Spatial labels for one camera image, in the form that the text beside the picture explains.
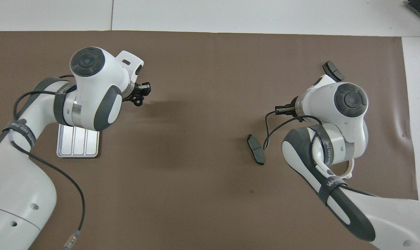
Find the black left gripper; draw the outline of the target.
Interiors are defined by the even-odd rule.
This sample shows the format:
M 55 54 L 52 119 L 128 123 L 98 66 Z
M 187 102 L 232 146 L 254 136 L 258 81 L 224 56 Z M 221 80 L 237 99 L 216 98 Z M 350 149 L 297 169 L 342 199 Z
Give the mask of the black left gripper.
M 146 97 L 151 92 L 150 82 L 145 82 L 143 84 L 130 83 L 122 93 L 122 101 L 130 101 L 132 103 L 137 100 L 143 100 L 143 97 Z

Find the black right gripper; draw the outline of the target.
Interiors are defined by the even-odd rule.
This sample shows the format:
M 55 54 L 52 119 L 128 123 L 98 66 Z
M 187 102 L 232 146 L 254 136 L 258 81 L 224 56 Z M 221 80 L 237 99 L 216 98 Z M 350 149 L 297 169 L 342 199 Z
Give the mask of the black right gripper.
M 293 98 L 291 103 L 286 104 L 284 106 L 275 106 L 275 115 L 291 115 L 297 116 L 295 111 L 297 98 Z

